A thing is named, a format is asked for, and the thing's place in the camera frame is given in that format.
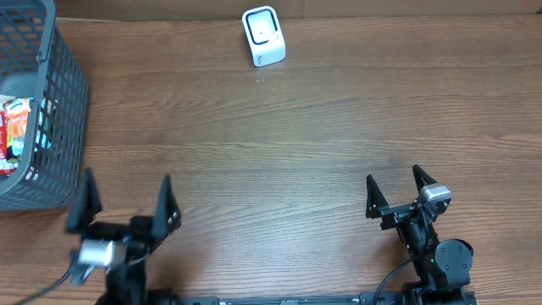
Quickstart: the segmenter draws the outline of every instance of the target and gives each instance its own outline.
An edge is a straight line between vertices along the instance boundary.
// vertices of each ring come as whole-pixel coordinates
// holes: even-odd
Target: wood plank
[[[406,256],[364,218],[365,176],[404,203],[419,163],[452,189],[435,227],[474,246],[480,303],[540,303],[540,26],[527,15],[285,20],[286,60],[255,69],[235,20],[61,25],[91,82],[99,218],[153,213],[169,172],[183,227],[152,255],[151,287],[356,294]],[[1,303],[65,271],[77,238],[64,217],[0,214]],[[405,270],[389,288],[413,279]],[[35,304],[102,292],[98,273]]]
[[[57,0],[69,18],[133,20],[240,19],[249,8],[271,5],[283,18],[534,14],[542,0]]]

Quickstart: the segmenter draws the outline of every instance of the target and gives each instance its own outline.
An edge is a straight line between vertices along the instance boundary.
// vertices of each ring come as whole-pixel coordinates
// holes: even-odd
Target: basket handle
[[[41,34],[40,50],[37,53],[36,60],[39,64],[48,61],[49,51],[53,44],[53,32],[57,20],[57,6],[53,0],[41,0],[46,11],[45,25]]]

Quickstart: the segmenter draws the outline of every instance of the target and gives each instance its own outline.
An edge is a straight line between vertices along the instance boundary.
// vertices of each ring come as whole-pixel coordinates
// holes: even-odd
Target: white box
[[[242,21],[255,66],[274,64],[286,57],[285,38],[273,8],[249,9],[243,14]]]

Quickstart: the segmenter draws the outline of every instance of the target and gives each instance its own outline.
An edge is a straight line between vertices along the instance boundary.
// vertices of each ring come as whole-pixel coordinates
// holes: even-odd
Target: gray basket
[[[19,167],[0,176],[0,210],[63,206],[79,182],[89,86],[55,18],[53,0],[0,0],[0,94],[34,97]]]

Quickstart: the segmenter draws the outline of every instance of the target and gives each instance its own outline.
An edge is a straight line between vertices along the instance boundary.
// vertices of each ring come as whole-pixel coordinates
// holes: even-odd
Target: white container
[[[274,64],[286,57],[285,38],[273,8],[249,9],[243,14],[242,21],[255,66]]]

